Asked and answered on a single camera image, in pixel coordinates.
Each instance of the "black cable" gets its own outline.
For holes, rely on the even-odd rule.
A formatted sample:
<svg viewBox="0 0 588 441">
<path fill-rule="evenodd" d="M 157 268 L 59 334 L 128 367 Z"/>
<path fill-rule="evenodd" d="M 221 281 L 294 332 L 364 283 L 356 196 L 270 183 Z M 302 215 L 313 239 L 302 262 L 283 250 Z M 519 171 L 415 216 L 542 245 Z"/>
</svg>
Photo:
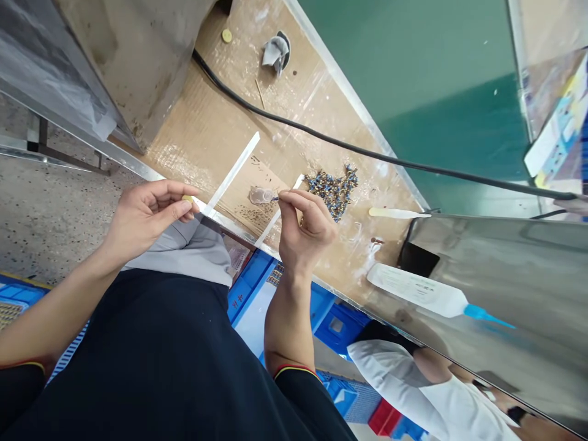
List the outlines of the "black cable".
<svg viewBox="0 0 588 441">
<path fill-rule="evenodd" d="M 560 209 L 560 210 L 555 210 L 555 211 L 550 211 L 549 213 L 545 213 L 545 214 L 539 214 L 537 216 L 533 216 L 530 217 L 529 219 L 545 219 L 546 217 L 551 217 L 551 216 L 556 216 L 558 214 L 563 214 L 563 213 L 567 213 L 567 210 L 564 209 Z"/>
<path fill-rule="evenodd" d="M 406 161 L 403 159 L 398 159 L 396 157 L 391 157 L 391 156 L 387 156 L 384 154 L 372 152 L 370 150 L 365 150 L 363 148 L 354 146 L 352 144 L 348 144 L 346 142 L 339 141 L 335 138 L 331 138 L 327 135 L 323 135 L 322 133 L 317 132 L 314 129 L 311 129 L 310 127 L 306 127 L 306 126 L 299 124 L 297 122 L 294 122 L 289 119 L 283 118 L 281 116 L 277 116 L 272 113 L 266 112 L 265 110 L 257 108 L 256 106 L 248 103 L 243 98 L 241 98 L 239 95 L 237 95 L 235 92 L 233 92 L 229 87 L 225 86 L 222 81 L 220 81 L 220 79 L 215 75 L 215 73 L 210 69 L 210 67 L 208 67 L 208 65 L 206 64 L 206 61 L 204 61 L 204 59 L 200 56 L 200 54 L 198 53 L 198 51 L 196 49 L 192 52 L 192 58 L 194 59 L 194 61 L 196 63 L 198 63 L 198 65 L 202 68 L 202 70 L 204 70 L 205 74 L 214 83 L 214 85 L 216 85 L 225 95 L 227 95 L 229 98 L 234 100 L 240 106 L 252 111 L 253 113 L 261 115 L 265 118 L 272 119 L 273 121 L 277 121 L 279 123 L 294 127 L 295 129 L 302 130 L 303 132 L 306 132 L 309 135 L 312 135 L 318 139 L 321 139 L 321 140 L 326 141 L 328 143 L 342 147 L 344 149 L 351 150 L 352 152 L 362 154 L 364 156 L 369 156 L 374 159 L 379 159 L 379 160 L 382 160 L 385 162 L 389 162 L 391 164 L 401 165 L 402 167 L 414 168 L 415 170 L 422 170 L 424 172 L 438 173 L 440 175 L 451 176 L 453 178 L 464 179 L 466 181 L 476 182 L 479 184 L 485 184 L 485 185 L 489 185 L 489 186 L 493 186 L 493 187 L 502 188 L 505 190 L 516 191 L 516 192 L 526 193 L 526 194 L 535 195 L 535 196 L 549 197 L 549 198 L 558 199 L 558 200 L 572 200 L 572 199 L 577 198 L 577 196 L 574 193 L 563 193 L 563 192 L 558 192 L 558 191 L 553 191 L 553 190 L 540 189 L 537 187 L 526 187 L 526 186 L 522 186 L 520 184 L 508 183 L 508 182 L 504 182 L 504 181 L 497 181 L 495 179 L 484 178 L 482 176 L 477 176 L 477 175 L 471 175 L 469 173 L 463 173 L 461 171 L 453 171 L 453 170 L 448 170 L 446 168 L 432 167 L 430 165 L 418 164 L 416 162 L 410 162 L 410 161 Z"/>
</svg>

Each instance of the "white shirt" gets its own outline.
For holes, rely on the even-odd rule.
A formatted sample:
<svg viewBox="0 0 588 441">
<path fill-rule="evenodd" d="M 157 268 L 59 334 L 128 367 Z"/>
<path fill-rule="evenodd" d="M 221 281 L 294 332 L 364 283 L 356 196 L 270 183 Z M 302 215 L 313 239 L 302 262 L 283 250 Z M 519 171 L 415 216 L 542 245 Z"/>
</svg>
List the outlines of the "white shirt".
<svg viewBox="0 0 588 441">
<path fill-rule="evenodd" d="M 371 340 L 347 351 L 382 398 L 440 441 L 520 441 L 508 427 L 516 423 L 475 386 L 455 376 L 431 384 L 402 346 Z"/>
</svg>

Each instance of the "teal panel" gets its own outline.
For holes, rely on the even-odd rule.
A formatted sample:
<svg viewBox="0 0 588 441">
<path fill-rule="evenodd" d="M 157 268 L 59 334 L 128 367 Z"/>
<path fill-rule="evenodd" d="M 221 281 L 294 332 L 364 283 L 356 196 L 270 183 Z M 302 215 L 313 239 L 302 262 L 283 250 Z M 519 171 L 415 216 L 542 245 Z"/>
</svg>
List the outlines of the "teal panel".
<svg viewBox="0 0 588 441">
<path fill-rule="evenodd" d="M 505 1 L 299 1 L 400 158 L 527 182 Z M 444 213 L 538 213 L 536 197 L 408 172 Z"/>
</svg>

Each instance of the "worker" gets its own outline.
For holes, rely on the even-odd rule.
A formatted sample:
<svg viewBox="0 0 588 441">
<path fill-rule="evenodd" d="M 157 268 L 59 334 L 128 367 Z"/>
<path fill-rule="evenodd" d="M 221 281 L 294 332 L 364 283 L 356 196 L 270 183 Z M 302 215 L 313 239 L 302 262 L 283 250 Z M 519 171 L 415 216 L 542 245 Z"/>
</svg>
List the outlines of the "worker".
<svg viewBox="0 0 588 441">
<path fill-rule="evenodd" d="M 396 318 L 447 352 L 424 323 L 404 310 Z M 441 354 L 375 320 L 347 351 L 386 401 L 437 440 L 579 441 L 504 392 L 483 386 L 478 377 Z"/>
<path fill-rule="evenodd" d="M 284 273 L 264 368 L 228 320 L 230 258 L 183 199 L 197 194 L 173 181 L 126 190 L 102 244 L 0 332 L 2 441 L 355 439 L 314 372 L 312 271 L 337 236 L 325 204 L 279 194 Z"/>
</svg>

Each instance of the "concrete floor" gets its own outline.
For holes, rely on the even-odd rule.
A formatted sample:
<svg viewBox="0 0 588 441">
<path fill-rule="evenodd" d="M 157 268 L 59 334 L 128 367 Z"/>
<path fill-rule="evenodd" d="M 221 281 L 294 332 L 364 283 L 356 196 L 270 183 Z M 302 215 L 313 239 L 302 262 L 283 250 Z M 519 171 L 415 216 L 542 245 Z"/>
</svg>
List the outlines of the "concrete floor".
<svg viewBox="0 0 588 441">
<path fill-rule="evenodd" d="M 25 135 L 27 115 L 0 96 L 0 124 L 11 134 Z M 48 145 L 97 165 L 91 148 L 51 124 Z M 122 190 L 143 181 L 118 164 L 105 165 L 110 177 L 0 156 L 0 270 L 55 285 L 87 257 Z"/>
</svg>

